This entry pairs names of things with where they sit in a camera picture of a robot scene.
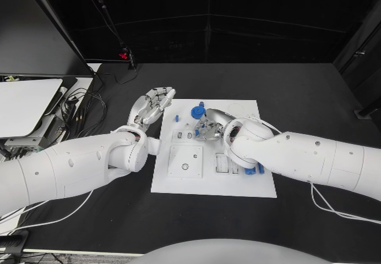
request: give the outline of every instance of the table surface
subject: table surface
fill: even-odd
[[[118,81],[133,77],[124,64],[104,64],[100,73]],[[293,131],[381,147],[374,123],[358,120],[359,103],[332,64],[140,64],[124,85],[101,75],[108,112],[97,134],[126,124],[133,103],[152,88],[172,86],[176,98],[257,100],[261,119]],[[101,117],[97,103],[87,119]],[[159,138],[162,119],[147,135]],[[277,199],[153,194],[154,156],[139,173],[114,180],[62,222],[32,228],[26,249],[147,253],[196,239],[232,238],[273,243],[330,262],[381,261],[381,225],[352,221],[318,209],[309,183],[274,174]],[[319,186],[333,208],[381,219],[381,203],[349,191]],[[62,218],[87,195],[51,201],[26,224]]]

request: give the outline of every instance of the blue part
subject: blue part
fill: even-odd
[[[253,175],[253,174],[255,174],[257,173],[257,171],[255,171],[255,168],[253,168],[253,169],[244,169],[244,172],[245,172],[245,174],[247,175]]]
[[[191,115],[195,119],[201,119],[202,115],[205,114],[205,108],[202,106],[195,106]]]
[[[264,166],[258,163],[260,174],[264,174]]]

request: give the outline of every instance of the black wall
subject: black wall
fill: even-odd
[[[118,41],[91,0],[51,4],[84,57],[118,59]],[[336,58],[375,0],[105,4],[139,63],[318,63]]]

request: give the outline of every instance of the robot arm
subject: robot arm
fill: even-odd
[[[286,177],[381,201],[380,149],[292,132],[274,136],[270,128],[250,118],[231,120],[219,136],[225,155],[244,168],[254,168],[260,162]]]
[[[162,143],[144,132],[175,93],[170,89],[153,97],[154,103],[146,101],[150,111],[141,110],[139,115],[131,111],[130,118],[137,116],[141,123],[123,126],[110,134],[68,140],[23,159],[0,163],[0,216],[36,202],[84,194],[141,170],[147,155],[159,154]]]

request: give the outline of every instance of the white board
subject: white board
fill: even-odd
[[[244,168],[221,155],[225,150],[222,140],[215,142],[195,140],[193,128],[199,120],[191,116],[191,110],[201,101],[205,103],[206,109],[219,109],[237,118],[260,117],[257,101],[253,100],[173,99],[172,106],[165,109],[160,132],[162,148],[160,154],[156,156],[150,191],[170,194],[276,198],[271,172],[266,169],[264,174],[257,172],[254,175],[245,175]],[[192,147],[202,148],[202,160],[199,160],[199,155],[193,153]],[[191,167],[186,168],[185,166],[186,169],[182,169],[183,164],[189,165],[196,160],[202,166],[201,177],[191,170],[185,172]],[[199,163],[192,163],[192,170],[195,168],[196,171],[198,167]]]
[[[0,138],[33,132],[61,83],[62,79],[0,82]]]

